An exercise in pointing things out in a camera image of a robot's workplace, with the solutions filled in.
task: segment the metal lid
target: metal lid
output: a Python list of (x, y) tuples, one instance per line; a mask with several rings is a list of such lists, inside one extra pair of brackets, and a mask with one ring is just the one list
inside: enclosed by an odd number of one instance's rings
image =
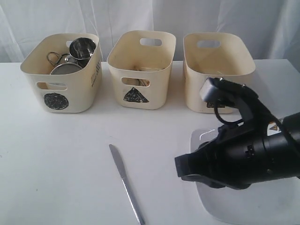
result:
[(75, 72), (78, 72), (79, 70), (81, 70), (82, 67), (75, 64), (75, 63), (63, 63), (58, 65), (57, 67), (55, 67), (52, 71), (51, 71), (51, 75), (63, 75), (63, 74), (72, 74)]

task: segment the knife handle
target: knife handle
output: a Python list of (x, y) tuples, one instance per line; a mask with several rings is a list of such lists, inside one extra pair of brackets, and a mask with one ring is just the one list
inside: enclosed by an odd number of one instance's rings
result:
[(132, 191), (132, 189), (130, 187), (128, 179), (126, 177), (124, 177), (124, 178), (122, 178), (122, 181), (123, 181), (123, 185), (125, 187), (127, 196), (129, 198), (131, 207), (133, 209), (133, 212), (135, 213), (135, 217), (136, 217), (137, 221), (139, 222), (139, 225), (145, 225), (145, 221), (143, 219), (140, 207), (137, 204), (136, 198), (135, 198), (135, 196), (133, 194), (133, 191)]

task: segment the white tray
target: white tray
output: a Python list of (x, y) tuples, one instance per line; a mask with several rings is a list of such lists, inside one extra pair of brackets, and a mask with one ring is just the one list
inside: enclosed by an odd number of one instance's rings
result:
[[(217, 130), (199, 129), (191, 135), (190, 151), (211, 141)], [(245, 190), (214, 189), (196, 182), (205, 209), (216, 219), (239, 225), (299, 225), (300, 180), (287, 178), (252, 184)]]

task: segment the sticker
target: sticker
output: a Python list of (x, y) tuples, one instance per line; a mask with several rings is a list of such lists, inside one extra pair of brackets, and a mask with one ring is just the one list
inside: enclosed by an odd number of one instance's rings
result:
[(98, 73), (99, 73), (99, 70), (101, 69), (101, 62), (98, 61), (97, 64), (96, 64), (96, 72), (93, 73), (92, 77), (90, 78), (90, 81), (92, 83), (92, 87), (94, 86), (94, 83), (98, 77)]
[[(208, 102), (207, 105), (206, 105), (207, 108), (213, 108), (214, 106), (215, 106), (215, 104), (213, 102)], [(219, 104), (217, 107), (218, 108), (225, 108), (225, 105)]]
[(138, 89), (132, 88), (127, 94), (124, 96), (124, 101), (127, 102), (138, 102), (138, 103), (147, 103), (149, 102)]
[(271, 122), (271, 123), (268, 124), (267, 136), (279, 134), (280, 132), (281, 132), (281, 130), (275, 122)]
[(44, 102), (50, 109), (55, 110), (62, 110), (69, 106), (67, 98), (57, 93), (45, 94)]

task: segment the white table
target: white table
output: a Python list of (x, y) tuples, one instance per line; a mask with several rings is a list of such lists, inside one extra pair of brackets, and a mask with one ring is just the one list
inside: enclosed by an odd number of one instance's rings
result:
[[(261, 100), (279, 117), (299, 112), (292, 65), (255, 63)], [(44, 112), (19, 66), (0, 64), (0, 224), (137, 224), (110, 143), (122, 153), (146, 224), (224, 224), (205, 211), (195, 184), (177, 177), (174, 157), (189, 151), (191, 132), (220, 125), (185, 106), (182, 62), (174, 62), (167, 102), (154, 111), (118, 105), (103, 63), (95, 102), (78, 114)]]

